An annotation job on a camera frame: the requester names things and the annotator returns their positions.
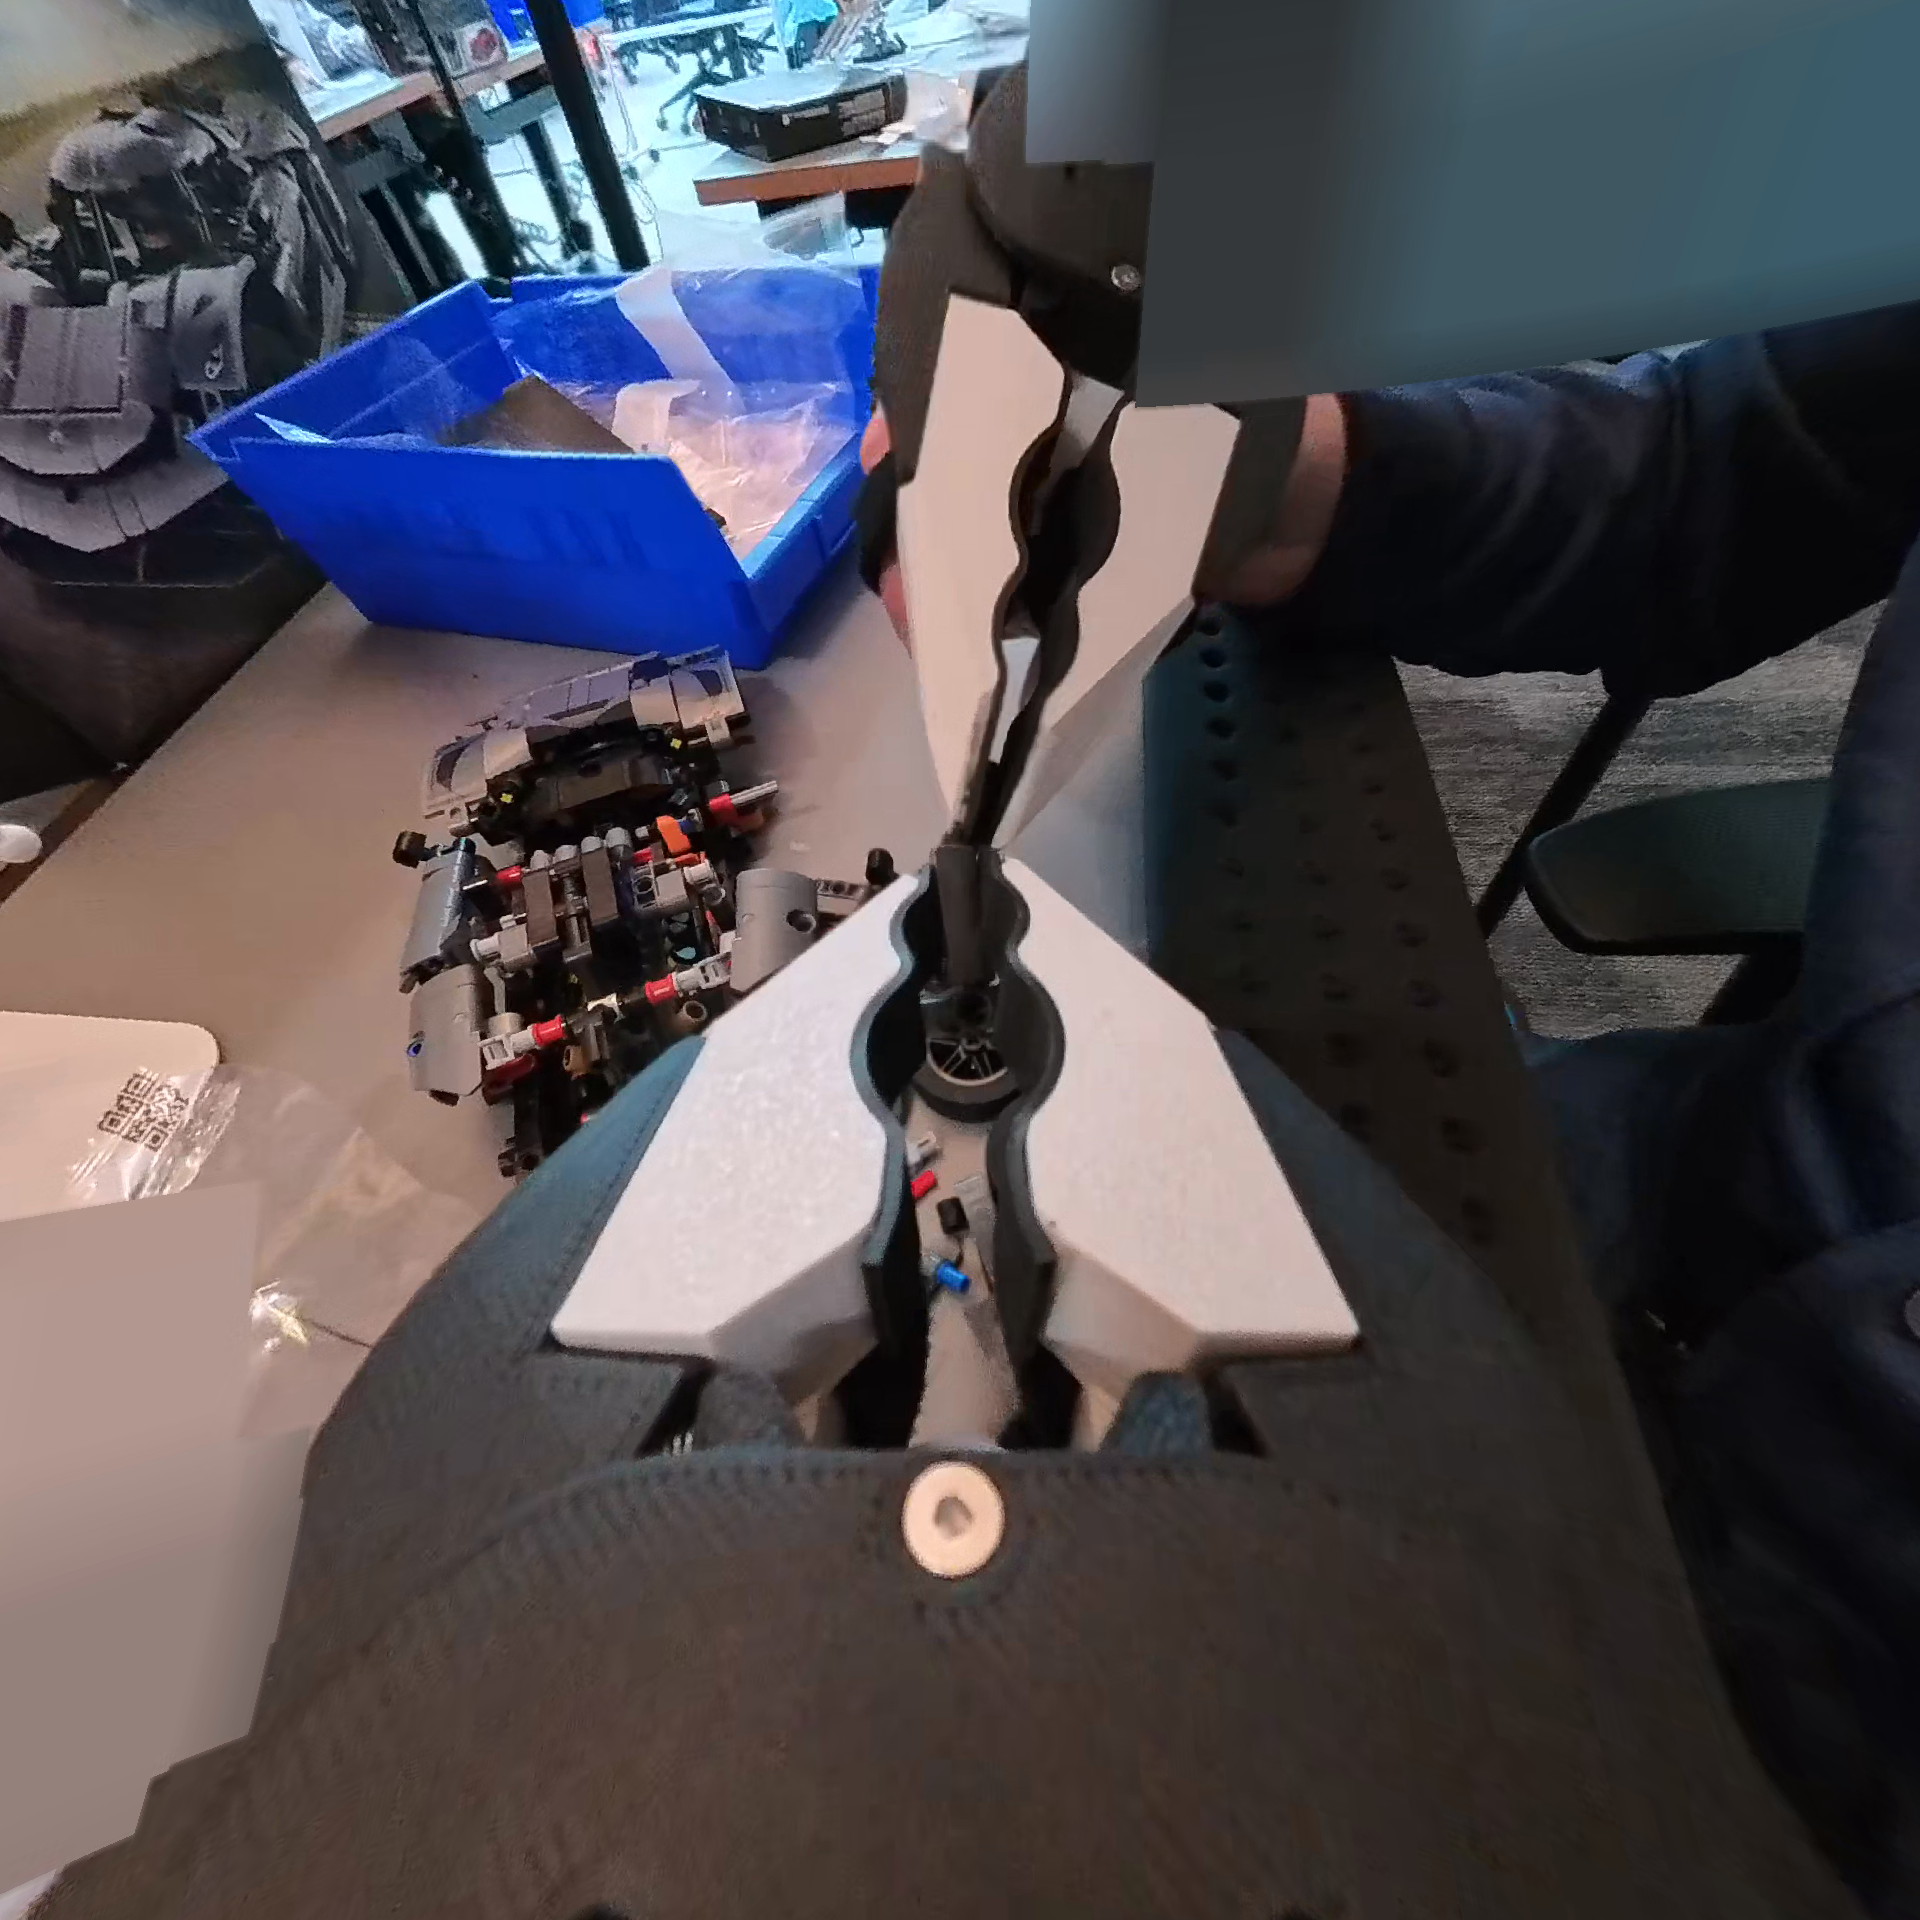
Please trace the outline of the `black lego axle connector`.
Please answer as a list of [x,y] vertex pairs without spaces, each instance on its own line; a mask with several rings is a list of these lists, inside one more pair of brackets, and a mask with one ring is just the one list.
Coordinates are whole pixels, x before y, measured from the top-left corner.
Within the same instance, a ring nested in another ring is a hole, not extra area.
[[941,912],[941,982],[952,995],[984,993],[998,951],[991,937],[998,855],[955,823],[933,850],[930,874]]

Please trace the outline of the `black flat box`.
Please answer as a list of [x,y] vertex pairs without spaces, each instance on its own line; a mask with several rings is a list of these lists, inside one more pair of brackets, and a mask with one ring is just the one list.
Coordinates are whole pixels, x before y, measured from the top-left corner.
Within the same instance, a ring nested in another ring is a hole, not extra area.
[[908,105],[908,75],[883,67],[804,67],[696,87],[700,133],[747,160],[790,160],[875,136]]

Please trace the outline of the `wooden background table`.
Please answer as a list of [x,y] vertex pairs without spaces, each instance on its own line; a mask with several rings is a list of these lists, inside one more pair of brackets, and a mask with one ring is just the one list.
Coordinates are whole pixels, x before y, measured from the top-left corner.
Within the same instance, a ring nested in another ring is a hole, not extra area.
[[814,201],[912,189],[919,173],[920,143],[912,136],[863,137],[784,160],[715,152],[692,178],[692,194],[706,208]]

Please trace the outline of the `small black lego wheel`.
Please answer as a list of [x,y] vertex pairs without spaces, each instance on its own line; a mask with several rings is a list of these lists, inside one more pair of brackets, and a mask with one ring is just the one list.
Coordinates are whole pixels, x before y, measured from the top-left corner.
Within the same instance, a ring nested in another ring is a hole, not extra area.
[[919,991],[923,1035],[915,1093],[941,1121],[987,1126],[1019,1095],[998,1045],[998,982],[965,987],[933,979]]

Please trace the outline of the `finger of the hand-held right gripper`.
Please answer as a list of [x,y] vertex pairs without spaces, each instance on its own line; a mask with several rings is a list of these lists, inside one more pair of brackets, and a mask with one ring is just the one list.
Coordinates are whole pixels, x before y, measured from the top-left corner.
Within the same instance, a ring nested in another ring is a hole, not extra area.
[[1074,586],[1054,594],[1006,755],[1006,616],[1028,573],[1016,514],[1028,466],[1059,435],[1070,378],[1015,309],[949,295],[915,472],[898,487],[895,545],[919,710],[949,842],[1016,842],[1072,752],[1050,742],[1078,689]]
[[1238,435],[1214,406],[1120,400],[1015,531],[1010,601],[990,624],[998,683],[965,799],[971,847],[1016,842],[1120,729],[1192,613]]

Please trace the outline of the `white book stand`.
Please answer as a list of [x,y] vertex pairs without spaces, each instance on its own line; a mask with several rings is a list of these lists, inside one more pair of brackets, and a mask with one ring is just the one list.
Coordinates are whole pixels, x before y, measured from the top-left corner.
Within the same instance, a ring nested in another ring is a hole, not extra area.
[[220,1061],[197,1025],[2,1014],[2,1222],[140,1199]]

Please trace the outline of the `dark lego set box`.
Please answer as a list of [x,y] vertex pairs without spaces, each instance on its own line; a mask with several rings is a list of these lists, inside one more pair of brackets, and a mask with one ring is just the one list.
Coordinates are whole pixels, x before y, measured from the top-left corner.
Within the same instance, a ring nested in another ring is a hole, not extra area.
[[141,761],[320,587],[197,435],[394,312],[251,6],[2,6],[2,794]]

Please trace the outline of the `plastic bag of lego parts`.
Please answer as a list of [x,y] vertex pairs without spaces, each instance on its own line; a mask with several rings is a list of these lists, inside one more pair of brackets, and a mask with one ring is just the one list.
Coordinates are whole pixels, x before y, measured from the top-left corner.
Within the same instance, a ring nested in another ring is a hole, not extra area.
[[324,1424],[373,1346],[475,1225],[308,1085],[138,1064],[55,1127],[71,1206],[256,1192],[244,1439]]

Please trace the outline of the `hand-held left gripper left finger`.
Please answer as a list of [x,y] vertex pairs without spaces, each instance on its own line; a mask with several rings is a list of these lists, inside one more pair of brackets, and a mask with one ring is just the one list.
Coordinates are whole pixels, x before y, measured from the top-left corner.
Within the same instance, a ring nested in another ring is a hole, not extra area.
[[692,1042],[551,1319],[560,1352],[840,1394],[850,1437],[910,1437],[928,1285],[895,1106],[925,937],[928,878],[895,878]]

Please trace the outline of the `brown cardboard piece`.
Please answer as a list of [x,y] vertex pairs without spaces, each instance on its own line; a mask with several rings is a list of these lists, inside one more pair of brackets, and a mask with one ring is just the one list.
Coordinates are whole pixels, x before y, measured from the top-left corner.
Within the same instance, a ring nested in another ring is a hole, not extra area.
[[491,406],[446,425],[437,442],[446,449],[511,453],[586,453],[594,458],[631,453],[610,425],[597,422],[539,375],[518,378]]

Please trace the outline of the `person's right forearm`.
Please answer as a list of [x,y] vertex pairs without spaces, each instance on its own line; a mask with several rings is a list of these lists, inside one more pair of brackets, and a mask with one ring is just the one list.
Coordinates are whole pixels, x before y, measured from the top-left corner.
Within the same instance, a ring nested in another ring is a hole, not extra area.
[[1286,613],[1456,678],[1683,698],[1888,599],[1915,547],[1917,306],[1342,400]]

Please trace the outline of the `person's dark blue jacket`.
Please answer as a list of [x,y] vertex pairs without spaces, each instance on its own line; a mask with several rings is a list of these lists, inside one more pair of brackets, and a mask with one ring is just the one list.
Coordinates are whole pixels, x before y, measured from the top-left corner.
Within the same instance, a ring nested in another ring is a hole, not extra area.
[[1915,557],[1845,717],[1787,1002],[1531,1065],[1743,1730],[1861,1907],[1915,1915]]

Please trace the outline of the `blue plastic bin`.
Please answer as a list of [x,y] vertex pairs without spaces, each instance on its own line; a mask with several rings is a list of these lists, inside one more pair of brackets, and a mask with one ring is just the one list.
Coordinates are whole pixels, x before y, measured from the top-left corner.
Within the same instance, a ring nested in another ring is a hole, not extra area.
[[480,282],[414,306],[189,435],[366,621],[582,649],[720,645],[756,670],[850,552],[877,267],[670,272],[692,339],[747,399],[814,390],[850,437],[743,553],[670,458],[456,442],[527,375],[607,397],[667,365],[622,278]]

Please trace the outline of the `person's right hand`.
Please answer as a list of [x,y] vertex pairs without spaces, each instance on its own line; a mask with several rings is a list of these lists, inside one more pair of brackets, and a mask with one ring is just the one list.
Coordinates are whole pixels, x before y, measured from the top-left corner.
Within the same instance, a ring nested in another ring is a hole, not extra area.
[[1191,587],[1203,603],[1274,609],[1327,547],[1348,472],[1346,409],[1336,393],[1315,393],[1229,415],[1236,439]]

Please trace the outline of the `lego car chassis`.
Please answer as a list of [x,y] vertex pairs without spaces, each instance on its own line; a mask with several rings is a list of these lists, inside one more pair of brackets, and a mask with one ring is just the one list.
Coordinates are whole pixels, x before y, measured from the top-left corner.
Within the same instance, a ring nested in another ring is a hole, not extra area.
[[412,1089],[485,1104],[515,1184],[679,1040],[895,878],[756,863],[784,802],[741,760],[730,655],[616,659],[525,690],[435,751],[397,984]]

